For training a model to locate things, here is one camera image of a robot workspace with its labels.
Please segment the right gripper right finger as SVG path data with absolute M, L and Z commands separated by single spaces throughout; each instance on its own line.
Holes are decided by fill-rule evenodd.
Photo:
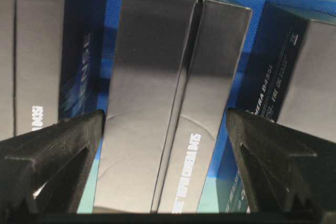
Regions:
M 226 128 L 252 212 L 335 213 L 335 143 L 234 108 Z

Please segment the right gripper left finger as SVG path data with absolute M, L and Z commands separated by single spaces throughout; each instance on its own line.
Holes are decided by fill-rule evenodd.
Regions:
M 75 213 L 104 131 L 104 110 L 1 141 L 1 213 Z

